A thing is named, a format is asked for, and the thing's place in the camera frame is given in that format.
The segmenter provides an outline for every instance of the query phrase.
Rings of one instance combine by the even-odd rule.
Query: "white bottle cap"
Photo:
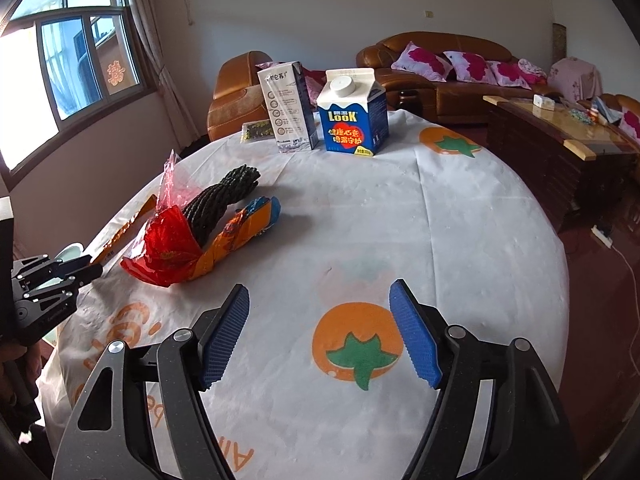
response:
[[[338,97],[347,97],[347,95],[353,94],[355,91],[356,83],[354,83],[353,79],[348,75],[341,75],[331,81],[329,88],[331,88],[332,92]]]

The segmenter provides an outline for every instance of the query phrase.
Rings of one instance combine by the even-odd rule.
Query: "round table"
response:
[[[81,293],[40,382],[54,448],[110,340],[159,342],[220,306],[235,283],[248,288],[251,312],[203,402],[238,478],[402,477],[436,392],[417,377],[390,322],[397,278],[479,339],[528,338],[558,386],[568,278],[542,209],[489,151],[403,110],[389,112],[389,125],[373,158],[322,144],[280,154],[271,141],[242,144],[236,134],[182,161],[202,188],[255,166],[262,176],[250,198],[277,196],[281,218],[194,282],[160,288],[116,264]],[[157,188],[155,179],[130,200],[88,251],[97,253]],[[462,472],[478,460],[489,397],[483,386]],[[148,385],[148,406],[161,463],[178,476],[157,385]]]

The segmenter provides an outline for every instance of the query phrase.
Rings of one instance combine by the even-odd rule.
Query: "leather armchair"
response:
[[[488,107],[482,100],[484,95],[499,95],[505,98],[532,98],[535,93],[550,97],[559,95],[546,85],[536,85],[529,91],[524,88],[461,83],[455,80],[453,71],[449,76],[453,79],[444,83],[434,83],[410,72],[392,70],[392,63],[398,59],[410,41],[439,56],[446,50],[457,50],[479,54],[486,60],[517,61],[517,58],[493,41],[426,31],[396,34],[362,49],[356,56],[356,65],[376,70],[376,80],[385,87],[388,104],[397,107],[401,91],[416,92],[422,104],[422,116],[428,121],[439,124],[486,124]]]
[[[230,59],[220,68],[207,114],[209,139],[239,132],[243,123],[269,119],[256,68],[257,64],[268,61],[271,57],[267,54],[252,50]]]

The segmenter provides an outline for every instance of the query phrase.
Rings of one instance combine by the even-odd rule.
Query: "pink pillow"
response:
[[[464,83],[486,83],[497,85],[494,74],[486,64],[484,57],[471,52],[443,52],[456,70],[458,81]]]
[[[520,75],[530,85],[546,85],[546,73],[539,66],[535,66],[526,59],[518,62],[518,70]]]
[[[453,67],[441,57],[410,41],[398,61],[391,65],[393,70],[405,70],[429,81],[444,83]]]
[[[640,144],[640,117],[625,107],[622,108],[620,129]]]
[[[267,61],[266,63],[260,63],[255,67],[260,70],[264,70],[265,68],[271,68],[272,66],[278,66],[281,64],[281,61]],[[307,70],[302,67],[302,71],[305,74],[306,90],[309,92],[309,101],[311,101],[311,105],[315,108],[318,106],[318,96],[320,95],[322,88],[324,88],[324,85],[318,81],[318,70]]]
[[[529,83],[520,75],[520,70],[515,63],[503,63],[501,61],[487,61],[495,80],[500,86],[520,86],[531,90]]]

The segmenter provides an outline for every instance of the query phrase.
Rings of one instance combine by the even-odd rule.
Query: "white box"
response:
[[[553,112],[556,109],[556,103],[553,99],[538,94],[533,96],[533,104],[535,104],[538,108],[549,110],[550,112]]]
[[[372,68],[327,70],[318,111],[329,152],[373,156],[389,136],[386,93]]]
[[[258,79],[279,152],[314,149],[318,133],[300,62],[260,70]]]

